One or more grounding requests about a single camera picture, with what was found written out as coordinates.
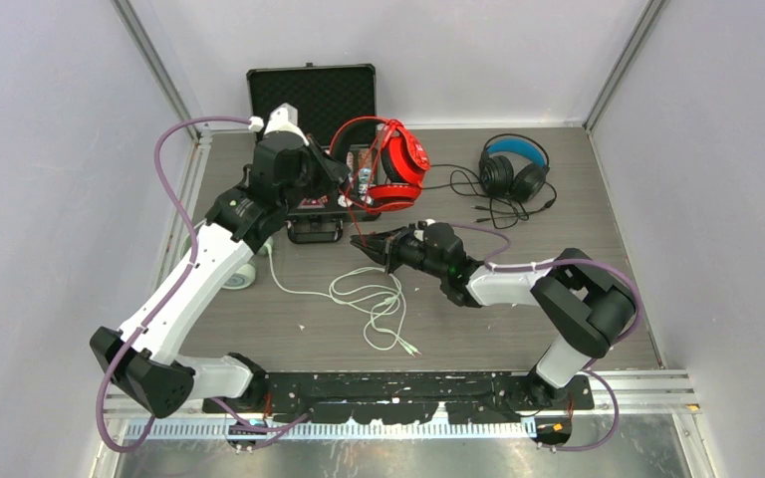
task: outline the white cable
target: white cable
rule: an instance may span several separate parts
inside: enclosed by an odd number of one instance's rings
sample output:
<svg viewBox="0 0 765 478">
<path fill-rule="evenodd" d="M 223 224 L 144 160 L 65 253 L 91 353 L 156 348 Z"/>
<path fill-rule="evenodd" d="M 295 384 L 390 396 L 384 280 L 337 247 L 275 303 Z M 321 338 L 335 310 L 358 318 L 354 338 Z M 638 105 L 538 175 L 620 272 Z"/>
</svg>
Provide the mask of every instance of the white cable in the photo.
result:
<svg viewBox="0 0 765 478">
<path fill-rule="evenodd" d="M 391 277 L 391 279 L 394 281 L 394 288 L 382 286 L 378 284 L 369 284 L 366 286 L 357 287 L 355 289 L 352 289 L 350 291 L 339 291 L 336 289 L 336 284 L 339 283 L 342 279 L 357 276 L 359 274 L 364 274 L 366 272 L 385 272 L 385 269 L 381 267 L 362 267 L 355 271 L 351 271 L 347 274 L 341 275 L 333 280 L 333 282 L 330 283 L 330 288 L 328 290 L 328 293 L 325 294 L 323 292 L 312 292 L 312 291 L 292 291 L 289 289 L 286 289 L 283 287 L 282 284 L 280 284 L 280 281 L 277 280 L 277 275 L 274 273 L 274 259 L 273 259 L 273 252 L 271 248 L 267 248 L 268 252 L 268 264 L 271 266 L 271 277 L 274 279 L 274 283 L 277 284 L 277 287 L 279 287 L 283 292 L 287 292 L 289 294 L 297 294 L 297 295 L 306 295 L 306 296 L 321 296 L 326 297 L 327 299 L 332 300 L 336 304 L 339 304 L 340 306 L 349 306 L 357 311 L 360 311 L 364 314 L 368 314 L 368 322 L 365 324 L 365 327 L 362 329 L 362 335 L 365 338 L 365 342 L 368 343 L 369 346 L 373 347 L 374 349 L 378 351 L 390 351 L 395 346 L 400 345 L 403 347 L 406 352 L 413 356 L 415 354 L 420 355 L 420 351 L 417 349 L 417 347 L 413 346 L 406 340 L 404 340 L 400 336 L 400 331 L 403 328 L 403 321 L 405 321 L 406 318 L 406 297 L 403 294 L 403 287 L 400 283 L 400 280 L 397 279 L 393 274 L 389 274 L 388 276 Z M 340 299 L 340 297 L 345 296 L 351 296 L 359 291 L 364 291 L 368 289 L 378 289 L 379 292 L 374 292 L 373 294 L 369 294 L 364 297 L 360 297 L 358 299 L 353 300 L 343 300 Z M 364 302 L 368 299 L 372 299 L 374 297 L 383 297 L 383 299 L 374 304 L 370 309 L 363 309 L 362 307 L 358 306 L 357 304 Z M 397 313 L 397 311 L 400 310 L 400 305 L 402 305 L 402 312 L 400 314 L 400 322 L 397 325 L 397 330 L 393 331 L 391 329 L 387 329 L 385 327 L 380 327 L 377 325 L 377 319 L 384 316 L 391 316 Z M 384 307 L 384 309 L 381 312 L 378 312 L 378 309 Z M 391 345 L 388 347 L 380 347 L 377 344 L 374 344 L 371 339 L 368 337 L 368 327 L 374 329 L 375 331 L 381 333 L 381 334 L 388 334 L 392 337 L 394 337 L 394 340 L 391 342 Z"/>
</svg>

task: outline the black device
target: black device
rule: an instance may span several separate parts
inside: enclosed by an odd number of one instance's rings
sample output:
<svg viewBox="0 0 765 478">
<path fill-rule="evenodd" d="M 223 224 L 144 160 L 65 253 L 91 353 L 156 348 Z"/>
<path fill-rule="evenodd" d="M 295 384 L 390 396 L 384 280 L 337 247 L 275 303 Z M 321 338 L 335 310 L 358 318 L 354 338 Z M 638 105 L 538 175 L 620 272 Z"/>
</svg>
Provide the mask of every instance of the black device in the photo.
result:
<svg viewBox="0 0 765 478">
<path fill-rule="evenodd" d="M 564 410 L 556 401 L 541 407 L 528 400 L 524 390 L 527 377 L 509 371 L 382 371 L 382 372 L 269 372 L 259 393 L 225 400 L 238 412 L 262 412 L 263 399 L 271 391 L 271 411 L 279 421 L 291 421 L 299 410 L 307 411 L 315 423 L 368 424 L 381 419 L 385 424 L 425 423 L 444 402 L 448 422 L 519 423 L 519 412 L 540 409 Z M 588 378 L 577 375 L 566 387 L 579 410 L 594 408 L 585 389 Z M 397 397 L 396 403 L 391 398 Z M 207 413 L 224 410 L 204 401 Z"/>
<path fill-rule="evenodd" d="M 332 160 L 308 135 L 309 145 L 293 132 L 275 131 L 254 148 L 249 183 L 237 184 L 215 200 L 206 213 L 207 224 L 236 231 L 254 250 L 280 230 L 289 212 L 311 197 L 338 191 L 350 169 Z"/>
<path fill-rule="evenodd" d="M 467 291 L 471 274 L 482 265 L 464 251 L 462 240 L 449 224 L 420 221 L 392 231 L 351 237 L 351 245 L 391 274 L 400 266 L 441 280 L 441 292 L 457 306 L 482 307 Z"/>
<path fill-rule="evenodd" d="M 255 69 L 247 74 L 251 108 L 255 116 L 266 118 L 284 103 L 298 111 L 298 127 L 329 145 L 342 124 L 358 117 L 377 113 L 376 70 L 373 65 L 314 66 L 299 68 Z M 360 125 L 353 136 L 351 152 L 357 164 L 359 148 L 371 144 L 376 134 L 373 124 Z M 288 214 L 286 234 L 295 244 L 330 243 L 344 236 L 344 224 L 351 213 L 358 221 L 373 221 L 370 214 L 339 200 L 341 192 L 330 191 L 308 199 Z M 351 189 L 353 202 L 361 201 L 357 187 Z"/>
<path fill-rule="evenodd" d="M 523 156 L 529 163 L 515 173 L 512 161 L 504 152 Z M 550 156 L 547 150 L 523 134 L 504 132 L 492 136 L 485 141 L 479 154 L 479 184 L 487 196 L 527 202 L 547 183 L 548 172 Z"/>
</svg>

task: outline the headphone headband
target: headphone headband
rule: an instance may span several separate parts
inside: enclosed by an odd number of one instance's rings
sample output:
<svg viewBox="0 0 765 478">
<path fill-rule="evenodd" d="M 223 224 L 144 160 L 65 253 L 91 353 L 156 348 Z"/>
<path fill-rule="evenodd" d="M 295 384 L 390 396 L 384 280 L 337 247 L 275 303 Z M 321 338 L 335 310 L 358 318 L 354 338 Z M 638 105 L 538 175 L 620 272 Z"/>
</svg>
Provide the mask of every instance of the headphone headband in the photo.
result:
<svg viewBox="0 0 765 478">
<path fill-rule="evenodd" d="M 386 119 L 384 118 L 358 117 L 342 124 L 342 127 L 336 131 L 336 134 L 333 135 L 333 140 L 330 142 L 330 157 L 336 161 L 347 163 L 348 152 L 350 152 L 351 145 L 354 143 L 358 133 L 363 132 L 362 126 L 385 123 Z"/>
<path fill-rule="evenodd" d="M 507 139 L 502 139 L 492 144 L 491 141 L 498 137 L 507 137 Z M 550 165 L 550 156 L 547 154 L 547 150 L 544 149 L 544 146 L 535 139 L 532 139 L 529 136 L 524 136 L 523 134 L 504 132 L 489 137 L 482 146 L 482 156 L 487 157 L 488 155 L 497 152 L 512 152 L 518 154 L 529 159 L 533 164 L 537 164 L 541 167 L 549 167 Z"/>
</svg>

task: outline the black headphones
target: black headphones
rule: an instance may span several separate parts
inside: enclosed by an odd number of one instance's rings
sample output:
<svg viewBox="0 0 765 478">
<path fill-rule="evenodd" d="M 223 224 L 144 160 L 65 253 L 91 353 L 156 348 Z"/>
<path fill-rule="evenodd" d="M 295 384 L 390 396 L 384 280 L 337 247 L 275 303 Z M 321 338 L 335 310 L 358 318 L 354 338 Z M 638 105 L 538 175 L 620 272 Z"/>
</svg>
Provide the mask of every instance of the black headphones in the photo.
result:
<svg viewBox="0 0 765 478">
<path fill-rule="evenodd" d="M 504 139 L 492 142 L 499 137 Z M 518 154 L 530 163 L 515 174 L 512 162 L 505 155 L 499 154 L 501 152 Z M 550 156 L 547 150 L 538 141 L 523 134 L 504 132 L 491 136 L 485 141 L 479 155 L 479 185 L 489 197 L 507 197 L 520 203 L 527 202 L 538 194 L 544 184 L 548 184 L 548 172 Z"/>
</svg>

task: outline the red headphones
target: red headphones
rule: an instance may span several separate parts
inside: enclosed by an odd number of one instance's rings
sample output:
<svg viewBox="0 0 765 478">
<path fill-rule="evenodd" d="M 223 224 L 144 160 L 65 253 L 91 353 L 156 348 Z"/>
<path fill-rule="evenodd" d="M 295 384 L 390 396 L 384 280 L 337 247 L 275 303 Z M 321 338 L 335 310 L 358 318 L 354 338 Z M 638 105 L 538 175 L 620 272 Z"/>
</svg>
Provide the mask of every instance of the red headphones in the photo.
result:
<svg viewBox="0 0 765 478">
<path fill-rule="evenodd" d="M 330 144 L 330 157 L 347 162 L 350 147 L 360 133 L 367 133 L 363 125 L 382 124 L 382 130 L 371 144 L 374 163 L 372 177 L 377 177 L 377 164 L 382 163 L 390 183 L 368 188 L 368 197 L 374 202 L 363 209 L 370 213 L 399 211 L 413 206 L 423 190 L 423 176 L 429 170 L 426 151 L 414 135 L 396 119 L 359 117 L 346 122 L 336 131 Z M 359 159 L 355 161 L 359 171 Z"/>
</svg>

